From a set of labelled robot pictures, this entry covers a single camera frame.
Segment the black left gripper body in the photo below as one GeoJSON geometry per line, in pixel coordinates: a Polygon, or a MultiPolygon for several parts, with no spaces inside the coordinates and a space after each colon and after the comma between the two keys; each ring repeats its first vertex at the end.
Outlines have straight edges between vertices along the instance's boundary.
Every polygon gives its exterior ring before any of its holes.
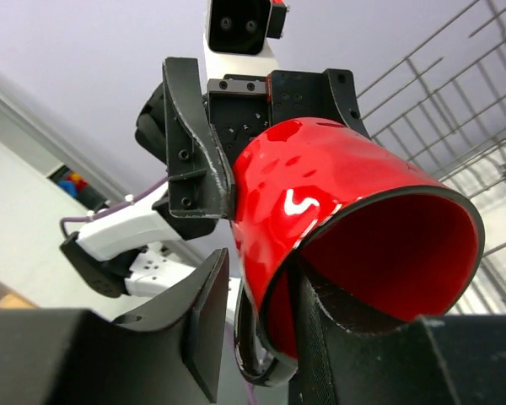
{"type": "MultiPolygon", "coordinates": [[[[269,127],[266,79],[231,74],[222,79],[212,79],[207,91],[202,92],[202,102],[207,119],[232,168],[245,147],[269,127]]],[[[141,109],[137,117],[135,139],[143,149],[166,165],[164,82],[141,109]]],[[[176,218],[170,214],[169,200],[169,192],[166,192],[156,201],[156,211],[183,240],[211,234],[220,220],[176,218]]]]}

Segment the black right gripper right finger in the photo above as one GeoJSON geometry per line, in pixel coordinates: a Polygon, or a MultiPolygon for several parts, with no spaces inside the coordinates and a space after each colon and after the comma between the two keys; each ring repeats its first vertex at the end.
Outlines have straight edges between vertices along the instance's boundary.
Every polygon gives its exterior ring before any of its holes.
{"type": "Polygon", "coordinates": [[[506,404],[506,316],[405,323],[320,276],[288,272],[304,404],[506,404]]]}

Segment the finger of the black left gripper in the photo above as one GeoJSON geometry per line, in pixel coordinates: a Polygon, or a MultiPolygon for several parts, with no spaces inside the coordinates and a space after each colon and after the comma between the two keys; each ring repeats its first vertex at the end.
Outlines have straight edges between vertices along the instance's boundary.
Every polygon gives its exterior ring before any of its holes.
{"type": "Polygon", "coordinates": [[[197,59],[166,58],[163,82],[170,214],[232,219],[234,176],[207,119],[197,59]]]}
{"type": "Polygon", "coordinates": [[[368,138],[358,107],[353,73],[327,68],[322,73],[274,70],[266,77],[272,125],[315,117],[339,122],[368,138]]]}

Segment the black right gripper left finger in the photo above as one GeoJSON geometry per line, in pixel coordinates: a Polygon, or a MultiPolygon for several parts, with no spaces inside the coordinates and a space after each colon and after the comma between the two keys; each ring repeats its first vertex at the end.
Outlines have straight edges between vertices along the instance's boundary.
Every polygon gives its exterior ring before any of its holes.
{"type": "Polygon", "coordinates": [[[0,404],[217,400],[229,254],[114,321],[90,310],[0,310],[0,404]]]}

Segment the red mug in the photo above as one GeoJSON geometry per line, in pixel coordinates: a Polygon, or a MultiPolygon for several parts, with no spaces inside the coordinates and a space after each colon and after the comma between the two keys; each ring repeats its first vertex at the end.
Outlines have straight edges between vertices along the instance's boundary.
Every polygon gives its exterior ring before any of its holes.
{"type": "Polygon", "coordinates": [[[297,271],[341,290],[330,314],[372,338],[446,314],[482,259],[484,224],[467,197],[339,122],[280,122],[232,170],[243,274],[234,346],[252,384],[279,386],[298,369],[297,271]]]}

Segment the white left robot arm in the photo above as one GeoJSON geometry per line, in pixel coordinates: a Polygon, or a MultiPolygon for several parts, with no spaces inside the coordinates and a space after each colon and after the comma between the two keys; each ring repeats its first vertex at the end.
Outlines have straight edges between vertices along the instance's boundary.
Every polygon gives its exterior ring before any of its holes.
{"type": "Polygon", "coordinates": [[[201,86],[194,58],[169,57],[162,83],[137,118],[135,137],[167,169],[138,196],[90,214],[62,254],[94,291],[127,294],[132,264],[156,241],[209,235],[236,212],[233,164],[268,128],[318,117],[365,134],[353,73],[274,70],[227,74],[201,86]]]}

